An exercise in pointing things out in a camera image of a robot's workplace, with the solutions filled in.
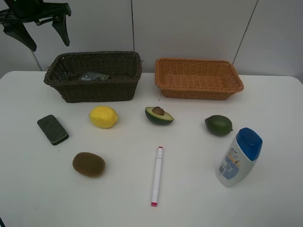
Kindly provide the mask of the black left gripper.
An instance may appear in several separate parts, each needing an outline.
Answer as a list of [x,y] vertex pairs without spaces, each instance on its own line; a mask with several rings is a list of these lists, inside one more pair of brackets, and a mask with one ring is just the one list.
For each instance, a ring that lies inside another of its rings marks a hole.
[[0,12],[0,22],[4,33],[24,44],[31,51],[37,45],[23,23],[35,22],[42,25],[52,21],[52,26],[66,46],[70,45],[66,16],[71,15],[68,3],[49,3],[42,0],[6,0],[8,9]]

